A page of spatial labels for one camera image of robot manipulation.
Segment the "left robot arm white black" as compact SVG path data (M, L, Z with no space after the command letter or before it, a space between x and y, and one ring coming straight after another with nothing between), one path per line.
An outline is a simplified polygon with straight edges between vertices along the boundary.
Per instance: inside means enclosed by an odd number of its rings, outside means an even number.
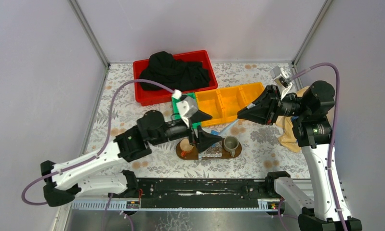
M41 173L45 177L43 194L51 207L65 205L77 197L123 194L127 198L136 195L138 182L132 171L98 176L109 167L138 160L152 153L150 145L159 145L180 138L203 152L222 137L205 132L201 127L193 129L181 119L166 122L161 112L150 110L136 125L115 137L100 150L64 163L42 162Z

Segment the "clear textured glass holder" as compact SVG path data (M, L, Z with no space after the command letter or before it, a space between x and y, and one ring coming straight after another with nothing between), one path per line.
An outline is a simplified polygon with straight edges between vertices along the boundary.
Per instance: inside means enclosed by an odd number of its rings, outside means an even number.
M209 147L207 150L200 152L198 154L198 159L211 159L211 158L220 158L222 156L222 144L217 142Z

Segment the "orange cup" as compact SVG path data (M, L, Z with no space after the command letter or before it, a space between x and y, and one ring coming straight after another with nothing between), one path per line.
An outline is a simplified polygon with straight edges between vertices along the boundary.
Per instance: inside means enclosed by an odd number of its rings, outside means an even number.
M188 139L181 140L179 144L180 144L180 149L181 149L181 153L180 153L181 157L185 157L194 148L194 146L192 144L190 144Z

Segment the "grey cup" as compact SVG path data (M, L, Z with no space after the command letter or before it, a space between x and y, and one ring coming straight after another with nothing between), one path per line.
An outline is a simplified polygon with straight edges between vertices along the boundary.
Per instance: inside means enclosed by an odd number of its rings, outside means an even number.
M224 149L228 151L232 157L234 157L236 150L239 147L239 141L235 136L227 136L224 138L223 146Z

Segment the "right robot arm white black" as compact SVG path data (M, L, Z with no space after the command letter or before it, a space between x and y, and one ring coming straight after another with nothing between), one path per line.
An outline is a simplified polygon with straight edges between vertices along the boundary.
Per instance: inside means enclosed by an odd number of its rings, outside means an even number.
M344 199L333 155L333 130L327 113L335 105L335 90L326 81L314 82L299 97L282 96L268 85L248 107L238 111L239 119L272 125L279 116L292 116L292 130L308 166L313 197L300 190L286 172L266 177L265 194L279 195L297 214L302 231L360 231L362 223L353 217Z

